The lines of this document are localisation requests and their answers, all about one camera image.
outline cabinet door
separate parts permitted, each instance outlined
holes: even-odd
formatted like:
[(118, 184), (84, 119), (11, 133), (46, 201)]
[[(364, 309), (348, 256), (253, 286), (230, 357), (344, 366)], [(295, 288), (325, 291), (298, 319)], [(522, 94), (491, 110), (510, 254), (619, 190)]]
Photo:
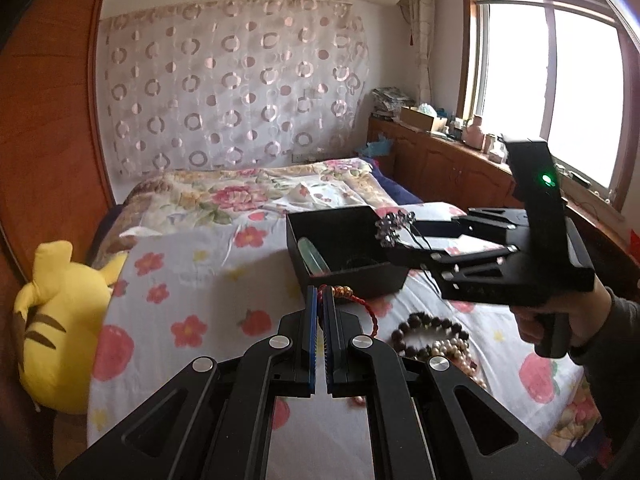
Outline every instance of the cabinet door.
[(514, 180), (512, 180), (509, 186), (509, 192), (507, 193), (507, 198), (504, 200), (504, 206), (512, 207), (514, 209), (523, 209), (524, 204), (520, 200), (517, 200), (513, 197), (513, 191), (515, 190), (515, 188), (516, 183)]
[(412, 137), (397, 136), (394, 140), (394, 180), (400, 186), (420, 196), (420, 170), (427, 155), (423, 139), (417, 135)]
[(431, 141), (420, 174), (417, 195), (425, 202), (448, 202), (458, 205), (455, 181), (462, 170), (458, 150), (443, 143)]
[(504, 207), (509, 192), (511, 177), (485, 162), (469, 156), (456, 187), (460, 190), (459, 203), (461, 209), (470, 207)]

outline gray sleeve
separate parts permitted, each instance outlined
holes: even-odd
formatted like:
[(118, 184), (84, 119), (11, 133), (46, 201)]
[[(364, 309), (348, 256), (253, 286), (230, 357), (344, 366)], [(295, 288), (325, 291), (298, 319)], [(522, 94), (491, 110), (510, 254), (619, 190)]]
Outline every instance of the gray sleeve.
[(571, 359), (584, 367), (591, 394), (616, 452), (640, 414), (640, 306), (611, 296), (611, 311), (600, 331)]

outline sheer curtain with circle pattern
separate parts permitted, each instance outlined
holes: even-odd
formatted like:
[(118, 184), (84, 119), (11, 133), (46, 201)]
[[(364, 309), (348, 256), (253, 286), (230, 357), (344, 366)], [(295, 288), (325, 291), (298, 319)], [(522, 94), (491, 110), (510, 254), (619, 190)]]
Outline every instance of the sheer curtain with circle pattern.
[(100, 22), (100, 134), (129, 176), (347, 155), (368, 74), (340, 0), (224, 0)]

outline window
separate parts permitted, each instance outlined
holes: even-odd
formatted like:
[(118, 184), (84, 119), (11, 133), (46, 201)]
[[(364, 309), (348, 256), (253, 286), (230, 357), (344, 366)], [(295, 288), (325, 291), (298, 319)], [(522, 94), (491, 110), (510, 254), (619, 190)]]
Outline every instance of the window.
[(624, 105), (638, 64), (625, 63), (612, 11), (602, 0), (469, 4), (475, 37), (458, 113), (481, 116), (486, 133), (543, 137), (558, 164), (622, 208), (638, 142)]

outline wooden furniture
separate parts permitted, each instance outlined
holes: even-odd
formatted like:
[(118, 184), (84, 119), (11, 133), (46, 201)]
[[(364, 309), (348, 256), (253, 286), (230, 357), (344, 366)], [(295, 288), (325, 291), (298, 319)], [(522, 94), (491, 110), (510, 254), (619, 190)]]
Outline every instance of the wooden furniture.
[[(394, 140), (394, 174), (387, 175), (425, 202), (470, 207), (523, 207), (513, 197), (514, 180), (506, 164), (494, 164), (458, 142), (431, 137), (402, 124), (369, 120), (369, 140), (378, 134)], [(569, 202), (574, 221), (598, 276), (619, 296), (640, 300), (640, 266), (628, 242), (587, 211)]]
[(462, 144), (416, 132), (401, 124), (371, 119), (369, 139), (394, 139), (393, 179), (425, 202), (470, 207), (522, 206), (512, 197), (506, 164), (494, 164)]
[(54, 413), (18, 382), (12, 309), (37, 245), (69, 240), (83, 261), (113, 205), (94, 111), (101, 4), (0, 2), (0, 423), (45, 477)]

